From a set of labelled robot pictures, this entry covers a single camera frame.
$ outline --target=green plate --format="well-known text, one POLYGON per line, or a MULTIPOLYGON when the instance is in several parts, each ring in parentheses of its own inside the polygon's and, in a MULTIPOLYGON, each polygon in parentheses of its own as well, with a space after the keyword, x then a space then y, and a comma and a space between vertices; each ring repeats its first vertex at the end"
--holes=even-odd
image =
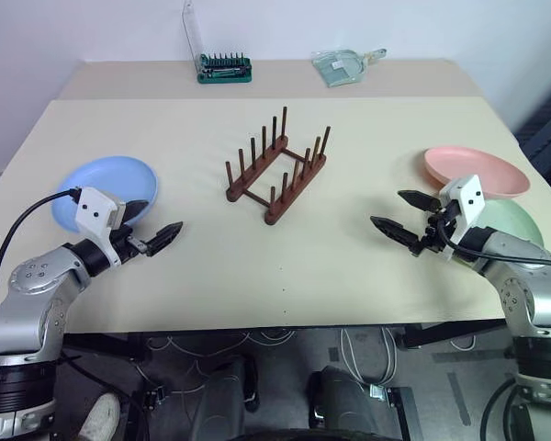
POLYGON ((478 227, 492 227, 543 246, 543 236, 531 215, 510 199, 489 199, 478 218, 478 227))

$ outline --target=white wall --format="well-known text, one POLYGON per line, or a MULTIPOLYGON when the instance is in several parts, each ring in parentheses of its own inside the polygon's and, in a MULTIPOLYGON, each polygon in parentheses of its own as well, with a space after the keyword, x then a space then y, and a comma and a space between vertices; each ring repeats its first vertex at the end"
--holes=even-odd
MULTIPOLYGON (((551 0, 195 0, 208 51, 457 61, 514 130, 551 90, 551 0)), ((81 60, 187 60, 182 0, 0 0, 0 168, 81 60)))

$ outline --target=gray floor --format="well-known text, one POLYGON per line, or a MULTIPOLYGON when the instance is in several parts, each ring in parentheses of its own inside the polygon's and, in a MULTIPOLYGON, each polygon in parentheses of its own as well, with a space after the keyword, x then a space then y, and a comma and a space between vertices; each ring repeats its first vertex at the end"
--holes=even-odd
MULTIPOLYGON (((350 328, 349 333, 362 374, 381 375, 386 351, 379 328, 355 327, 350 328)), ((253 336, 261 339, 259 333, 253 333, 253 336)), ((237 343, 241 338, 241 333, 212 333, 176 337, 175 341, 192 351, 208 354, 237 343)), ((468 340, 461 339, 459 343, 467 345, 468 340)), ((165 339, 156 338, 152 343, 163 345, 165 339)), ((476 349, 471 352, 459 352, 448 342, 399 351, 398 373, 391 385, 412 387, 425 440, 478 439, 484 405, 491 393, 515 371, 513 360, 503 357, 510 343, 508 331, 500 330, 479 335, 476 349)), ((246 414, 247 431, 301 428, 308 427, 304 390, 309 374, 329 364, 343 366, 343 362, 335 361, 335 349, 339 349, 339 330, 299 330, 284 345, 265 347, 247 341, 229 353, 200 358, 199 366, 202 371, 211 372, 231 353, 254 355, 260 374, 261 407, 257 413, 246 414)), ((204 377, 193 369, 182 384, 184 373, 192 366, 193 360, 194 357, 168 346, 154 352, 153 360, 141 367, 151 379, 165 384, 170 390, 188 390, 204 381, 204 377)), ((141 381, 140 374, 126 361, 84 354, 78 364, 126 391, 133 390, 141 381)), ((57 427, 66 434, 76 433, 101 391, 100 387, 69 367, 61 366, 56 385, 59 400, 57 427)), ((186 395, 185 404, 190 414, 196 409, 198 397, 199 393, 186 395)), ((400 438, 395 411, 374 400, 372 406, 380 434, 400 438)), ((495 408, 488 439, 502 439, 501 406, 502 402, 499 402, 495 408)), ((189 422, 181 396, 170 396, 156 408, 151 413, 150 426, 152 440, 187 439, 189 422)), ((116 440, 122 439, 122 432, 123 429, 119 428, 116 440)))

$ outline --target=shoe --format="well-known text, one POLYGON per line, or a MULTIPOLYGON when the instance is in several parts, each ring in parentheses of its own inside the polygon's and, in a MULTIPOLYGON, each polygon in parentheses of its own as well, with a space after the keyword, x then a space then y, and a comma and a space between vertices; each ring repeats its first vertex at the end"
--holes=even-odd
POLYGON ((77 441, 110 441, 120 420, 120 402, 114 393, 100 396, 82 425, 77 441))

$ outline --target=table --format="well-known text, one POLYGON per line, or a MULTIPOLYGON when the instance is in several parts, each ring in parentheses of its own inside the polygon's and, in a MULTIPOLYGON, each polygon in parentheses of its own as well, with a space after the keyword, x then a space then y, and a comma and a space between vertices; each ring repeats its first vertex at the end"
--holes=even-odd
MULTIPOLYGON (((110 154, 138 157, 160 177, 143 239, 184 221, 154 258, 138 257, 94 279, 71 307, 67 330, 182 331, 266 326, 445 322, 502 317, 491 285, 433 253, 414 258, 371 222, 376 214, 422 232, 424 214, 396 191, 436 190, 422 152, 461 144, 497 154, 532 183, 517 201, 551 251, 551 189, 480 96, 231 99, 62 99, 50 103, 0 179, 0 243, 28 205, 75 167, 110 154), (248 198, 227 201, 224 161, 236 164, 272 115, 288 106, 291 150, 332 126, 329 159, 276 226, 248 198)), ((277 160, 253 185, 266 197, 291 162, 277 160)), ((48 209, 15 236, 1 273, 80 238, 48 209)))

